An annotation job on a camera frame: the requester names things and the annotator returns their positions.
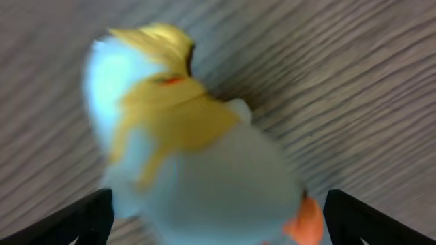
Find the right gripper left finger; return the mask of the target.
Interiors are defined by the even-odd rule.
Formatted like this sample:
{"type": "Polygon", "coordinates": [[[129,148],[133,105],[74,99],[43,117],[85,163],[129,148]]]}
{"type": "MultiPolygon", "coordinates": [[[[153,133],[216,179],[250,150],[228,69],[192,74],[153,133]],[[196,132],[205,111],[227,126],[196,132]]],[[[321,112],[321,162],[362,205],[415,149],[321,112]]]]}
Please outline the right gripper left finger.
{"type": "Polygon", "coordinates": [[[1,239],[1,245],[106,245],[114,222],[112,191],[100,189],[1,239]]]}

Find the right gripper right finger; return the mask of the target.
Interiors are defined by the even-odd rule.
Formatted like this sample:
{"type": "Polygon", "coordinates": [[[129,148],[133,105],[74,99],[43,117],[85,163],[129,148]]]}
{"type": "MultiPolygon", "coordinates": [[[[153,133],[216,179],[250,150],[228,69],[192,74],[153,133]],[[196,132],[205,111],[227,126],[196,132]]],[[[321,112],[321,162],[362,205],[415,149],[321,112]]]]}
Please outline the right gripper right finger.
{"type": "Polygon", "coordinates": [[[435,240],[339,189],[328,192],[323,215],[334,245],[435,245],[435,240]]]}

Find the white plush duck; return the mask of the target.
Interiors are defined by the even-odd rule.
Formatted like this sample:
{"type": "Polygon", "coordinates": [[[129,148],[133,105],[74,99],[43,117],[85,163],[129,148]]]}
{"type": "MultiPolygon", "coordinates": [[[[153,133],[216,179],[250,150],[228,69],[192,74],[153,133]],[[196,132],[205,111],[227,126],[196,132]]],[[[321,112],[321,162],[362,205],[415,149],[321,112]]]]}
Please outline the white plush duck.
{"type": "Polygon", "coordinates": [[[116,217],[144,219],[163,244],[319,244],[320,205],[247,104],[192,76],[193,46],[169,24],[91,44],[84,98],[116,217]]]}

